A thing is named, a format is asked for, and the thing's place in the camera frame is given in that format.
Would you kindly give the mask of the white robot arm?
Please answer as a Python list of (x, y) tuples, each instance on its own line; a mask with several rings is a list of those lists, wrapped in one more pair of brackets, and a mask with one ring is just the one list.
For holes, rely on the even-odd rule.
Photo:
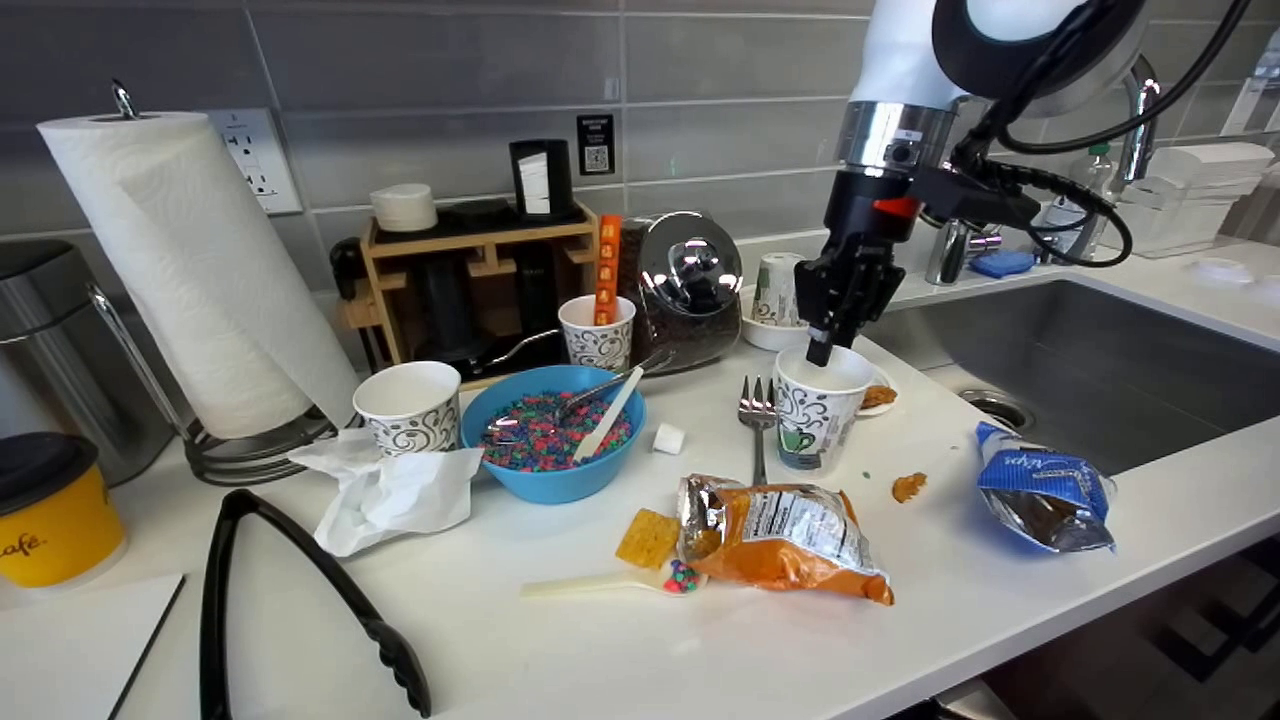
[(1035, 171), (995, 164), (987, 144), (1034, 101), (1060, 94), (1121, 46), (1146, 0), (877, 0), (843, 109), (816, 258), (795, 269), (806, 359), (877, 321), (905, 281), (892, 247), (914, 220), (1029, 224)]

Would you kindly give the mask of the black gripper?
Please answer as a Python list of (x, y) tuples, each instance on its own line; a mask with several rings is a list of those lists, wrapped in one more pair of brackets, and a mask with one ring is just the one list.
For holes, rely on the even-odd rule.
[(795, 269), (808, 328), (806, 359), (828, 367), (890, 309), (905, 281), (892, 247), (914, 234), (915, 198), (905, 174), (840, 171), (828, 195), (824, 247)]

